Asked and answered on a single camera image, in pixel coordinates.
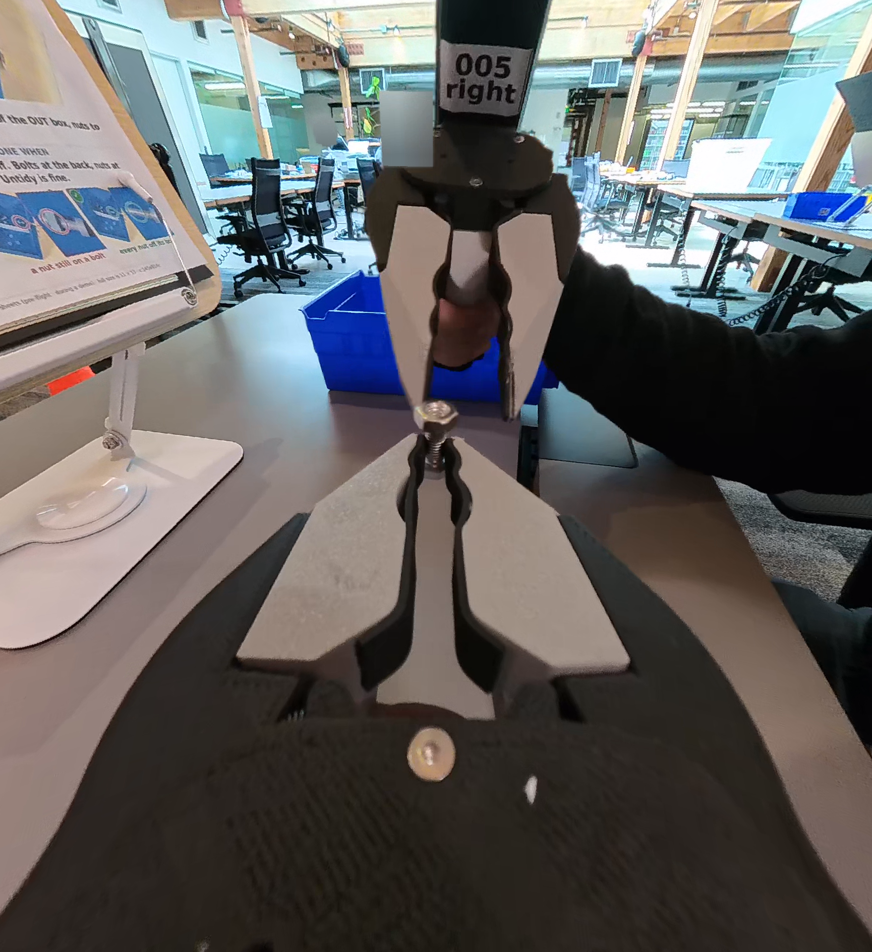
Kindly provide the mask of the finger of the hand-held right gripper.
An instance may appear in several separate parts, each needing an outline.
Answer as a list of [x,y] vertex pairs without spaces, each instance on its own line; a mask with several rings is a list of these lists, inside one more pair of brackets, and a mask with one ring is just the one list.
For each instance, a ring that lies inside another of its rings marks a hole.
[[498,378],[505,421],[515,420],[526,401],[561,300],[558,215],[557,200],[531,199],[494,228]]
[[400,381],[412,409],[429,393],[438,280],[446,267],[450,236],[450,225],[432,209],[398,207],[381,288]]

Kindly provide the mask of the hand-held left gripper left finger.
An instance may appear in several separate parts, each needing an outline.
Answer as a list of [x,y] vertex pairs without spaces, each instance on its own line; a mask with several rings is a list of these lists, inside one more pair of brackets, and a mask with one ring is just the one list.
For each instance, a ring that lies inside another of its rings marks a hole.
[[314,506],[238,649],[241,666],[375,691],[406,662],[424,446],[404,438]]

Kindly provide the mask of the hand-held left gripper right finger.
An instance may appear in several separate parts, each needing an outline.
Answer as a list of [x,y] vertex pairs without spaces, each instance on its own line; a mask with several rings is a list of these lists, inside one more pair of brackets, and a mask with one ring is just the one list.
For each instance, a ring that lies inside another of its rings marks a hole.
[[487,694],[614,675],[630,656],[556,510],[463,439],[443,446],[455,650]]

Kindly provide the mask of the blue plastic bin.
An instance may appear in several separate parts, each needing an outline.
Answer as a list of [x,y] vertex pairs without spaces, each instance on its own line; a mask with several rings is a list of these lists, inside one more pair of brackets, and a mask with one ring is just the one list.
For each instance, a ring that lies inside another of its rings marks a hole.
[[862,213],[868,203],[858,192],[806,191],[791,194],[784,205],[782,217],[807,222],[846,222]]
[[[349,274],[302,308],[328,390],[405,396],[383,307],[380,278]],[[498,404],[500,348],[464,370],[433,370],[431,395]]]

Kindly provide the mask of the person's right hand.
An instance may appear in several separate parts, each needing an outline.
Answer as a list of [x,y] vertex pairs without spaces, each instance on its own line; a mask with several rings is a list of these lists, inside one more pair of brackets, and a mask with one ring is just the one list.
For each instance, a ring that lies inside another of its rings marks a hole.
[[500,323],[499,305],[491,298],[468,304],[440,299],[431,348],[434,365],[466,369],[489,351]]

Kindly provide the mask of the black office chair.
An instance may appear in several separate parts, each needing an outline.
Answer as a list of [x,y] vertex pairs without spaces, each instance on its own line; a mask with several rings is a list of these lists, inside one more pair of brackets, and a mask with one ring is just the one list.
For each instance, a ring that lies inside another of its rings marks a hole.
[[282,279],[295,280],[306,287],[305,269],[288,264],[285,250],[291,244],[282,202],[282,175],[280,162],[273,159],[250,158],[251,195],[247,208],[241,214],[224,216],[232,232],[217,239],[217,244],[239,251],[246,263],[254,266],[238,273],[232,279],[233,295],[243,298],[243,286],[261,279],[282,292]]
[[309,256],[323,261],[327,269],[333,268],[332,257],[339,258],[343,264],[347,262],[342,252],[327,248],[323,242],[324,235],[332,232],[337,226],[333,208],[334,174],[334,158],[322,158],[311,193],[303,198],[301,204],[286,206],[285,218],[288,231],[297,234],[300,240],[307,240],[299,249],[286,253],[287,263],[295,272],[307,272],[297,264],[301,257]]

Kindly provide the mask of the dark grey desk pad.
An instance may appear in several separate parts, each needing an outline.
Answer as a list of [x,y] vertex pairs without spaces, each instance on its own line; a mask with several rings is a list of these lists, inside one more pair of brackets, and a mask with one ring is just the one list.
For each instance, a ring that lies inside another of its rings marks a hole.
[[544,388],[540,393],[537,457],[616,469],[639,465],[627,434],[564,387]]

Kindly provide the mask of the white metal stand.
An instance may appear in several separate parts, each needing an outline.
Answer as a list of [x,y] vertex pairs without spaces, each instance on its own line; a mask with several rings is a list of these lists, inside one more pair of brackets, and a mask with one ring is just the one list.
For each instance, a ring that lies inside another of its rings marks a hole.
[[242,459],[233,442],[133,428],[145,340],[191,317],[166,292],[0,353],[0,396],[112,356],[104,434],[0,498],[0,649],[77,624]]

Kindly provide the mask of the wooden display board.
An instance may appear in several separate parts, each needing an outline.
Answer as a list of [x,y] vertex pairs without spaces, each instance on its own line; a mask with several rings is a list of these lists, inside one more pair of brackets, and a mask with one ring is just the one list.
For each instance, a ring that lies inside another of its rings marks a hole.
[[192,307],[191,319],[195,320],[211,314],[219,305],[222,293],[222,281],[216,259],[204,238],[204,234],[197,228],[180,195],[168,179],[167,173],[160,167],[148,143],[138,129],[130,112],[130,100],[127,99],[126,91],[120,82],[105,40],[91,38],[89,40],[91,47],[88,47],[67,13],[57,2],[44,1],[43,5],[56,29],[60,31],[63,39],[73,48],[91,80],[108,103],[109,109],[114,114],[132,147],[140,156],[144,167],[147,169],[148,181],[157,187],[158,195],[162,197],[158,201],[159,205],[165,205],[175,217],[178,223],[177,232],[174,234],[176,242],[179,243],[180,239],[187,235],[203,258],[204,268],[208,270],[208,275],[194,284],[194,292],[197,297],[196,303]]

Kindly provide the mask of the metal page holder clip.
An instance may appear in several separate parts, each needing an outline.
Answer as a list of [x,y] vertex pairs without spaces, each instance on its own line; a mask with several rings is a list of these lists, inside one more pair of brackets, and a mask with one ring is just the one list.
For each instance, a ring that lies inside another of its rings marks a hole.
[[180,265],[180,271],[181,271],[181,274],[183,275],[183,280],[184,280],[184,284],[181,286],[181,289],[180,289],[181,297],[190,308],[196,307],[197,304],[199,303],[199,296],[196,291],[194,279],[187,265],[184,262],[184,259],[178,248],[178,245],[176,244],[173,230],[171,226],[168,225],[165,219],[165,216],[163,215],[161,211],[161,208],[157,204],[156,199],[152,196],[150,192],[148,192],[144,188],[143,185],[141,185],[138,182],[138,180],[135,178],[135,176],[132,173],[126,170],[119,170],[117,172],[117,178],[122,187],[126,187],[130,189],[131,191],[135,192],[142,201],[147,202],[154,209],[157,216],[157,220],[163,225],[163,227],[166,229],[166,232],[168,232],[168,240],[175,252],[175,255],[178,259],[178,263]]

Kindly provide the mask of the wooden office desk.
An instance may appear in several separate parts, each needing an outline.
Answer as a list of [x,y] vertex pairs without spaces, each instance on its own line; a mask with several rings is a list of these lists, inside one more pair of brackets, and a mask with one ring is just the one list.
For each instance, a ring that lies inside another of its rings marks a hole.
[[740,243],[763,243],[786,254],[774,291],[787,288],[810,266],[823,266],[827,274],[840,272],[847,282],[872,283],[872,215],[860,215],[855,223],[803,221],[782,215],[777,201],[700,201],[691,209],[699,212],[699,222],[719,233],[715,250],[701,283],[679,287],[680,296],[715,299],[724,297],[721,274]]

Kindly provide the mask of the white panel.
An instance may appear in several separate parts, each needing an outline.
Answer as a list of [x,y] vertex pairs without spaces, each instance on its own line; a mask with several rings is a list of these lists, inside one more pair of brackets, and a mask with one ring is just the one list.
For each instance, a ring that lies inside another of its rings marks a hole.
[[692,143],[684,187],[695,194],[748,190],[770,138],[708,138]]

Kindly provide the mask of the person's legs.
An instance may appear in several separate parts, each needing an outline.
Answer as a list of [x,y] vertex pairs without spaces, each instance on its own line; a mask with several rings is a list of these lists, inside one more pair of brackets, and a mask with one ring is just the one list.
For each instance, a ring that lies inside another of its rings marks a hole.
[[779,579],[773,585],[872,759],[872,608],[846,608]]

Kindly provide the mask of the person's black chair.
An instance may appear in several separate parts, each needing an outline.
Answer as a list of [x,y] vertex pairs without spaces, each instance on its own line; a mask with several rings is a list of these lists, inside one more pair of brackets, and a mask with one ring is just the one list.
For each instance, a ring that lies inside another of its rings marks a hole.
[[[771,494],[785,517],[803,523],[867,530],[872,533],[872,493],[816,494],[803,490]],[[846,608],[872,608],[872,536],[847,577],[837,602]]]

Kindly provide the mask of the printed instruction sheet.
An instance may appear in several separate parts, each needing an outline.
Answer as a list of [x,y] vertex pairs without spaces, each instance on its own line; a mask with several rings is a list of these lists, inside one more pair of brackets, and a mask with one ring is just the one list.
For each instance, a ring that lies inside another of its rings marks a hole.
[[0,339],[212,275],[47,2],[0,2]]

